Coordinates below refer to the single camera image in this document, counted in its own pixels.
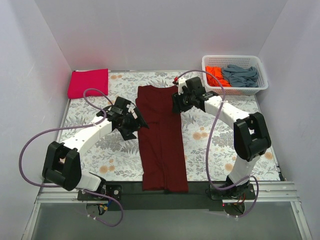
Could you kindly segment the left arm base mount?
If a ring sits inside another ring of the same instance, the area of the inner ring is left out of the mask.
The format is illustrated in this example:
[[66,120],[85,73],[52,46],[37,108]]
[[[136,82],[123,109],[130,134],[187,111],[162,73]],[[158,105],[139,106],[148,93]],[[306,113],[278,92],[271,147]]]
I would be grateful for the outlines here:
[[[112,197],[117,201],[119,201],[122,196],[122,189],[123,189],[122,186],[119,184],[107,184],[102,187],[99,187],[96,193]],[[82,190],[79,190],[77,194],[77,200],[78,201],[107,201],[108,198],[96,196],[91,193],[86,193],[86,192],[83,192]]]

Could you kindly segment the dark red t-shirt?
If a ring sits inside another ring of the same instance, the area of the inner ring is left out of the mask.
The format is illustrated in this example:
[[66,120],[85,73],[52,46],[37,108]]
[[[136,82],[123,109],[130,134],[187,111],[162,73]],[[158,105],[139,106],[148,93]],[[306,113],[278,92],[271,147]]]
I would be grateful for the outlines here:
[[186,193],[189,190],[182,120],[180,114],[173,112],[172,95],[177,91],[175,86],[138,87],[136,106],[148,125],[137,132],[144,191]]

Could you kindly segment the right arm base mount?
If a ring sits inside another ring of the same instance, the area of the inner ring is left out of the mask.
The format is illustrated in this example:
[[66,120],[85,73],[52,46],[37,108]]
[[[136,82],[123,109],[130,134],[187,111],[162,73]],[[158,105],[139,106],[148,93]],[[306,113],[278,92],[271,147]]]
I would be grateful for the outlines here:
[[206,195],[212,200],[232,200],[241,202],[242,200],[254,200],[256,193],[250,181],[242,185],[234,186],[227,190],[217,190],[211,185],[205,190]]

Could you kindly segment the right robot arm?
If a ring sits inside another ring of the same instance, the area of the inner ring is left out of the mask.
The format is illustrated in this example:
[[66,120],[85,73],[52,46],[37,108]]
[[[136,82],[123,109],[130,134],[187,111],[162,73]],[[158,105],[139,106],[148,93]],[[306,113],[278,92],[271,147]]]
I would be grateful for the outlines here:
[[233,169],[225,185],[212,185],[217,191],[226,191],[232,199],[245,192],[244,186],[250,181],[251,173],[262,155],[272,145],[264,116],[260,112],[248,113],[231,105],[225,95],[206,91],[199,77],[174,79],[177,92],[172,95],[174,113],[182,113],[192,107],[213,115],[233,130],[233,147],[237,153]]

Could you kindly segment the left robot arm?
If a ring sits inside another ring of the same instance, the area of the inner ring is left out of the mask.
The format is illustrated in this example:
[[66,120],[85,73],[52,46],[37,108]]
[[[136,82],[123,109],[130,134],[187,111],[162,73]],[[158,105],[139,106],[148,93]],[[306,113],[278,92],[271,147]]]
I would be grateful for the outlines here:
[[82,127],[62,143],[52,142],[46,152],[42,176],[45,180],[71,191],[88,190],[95,200],[106,196],[104,179],[81,168],[81,158],[100,139],[118,130],[125,141],[135,139],[134,132],[148,128],[137,107],[130,111],[130,100],[117,97],[113,105],[101,108],[88,127]]

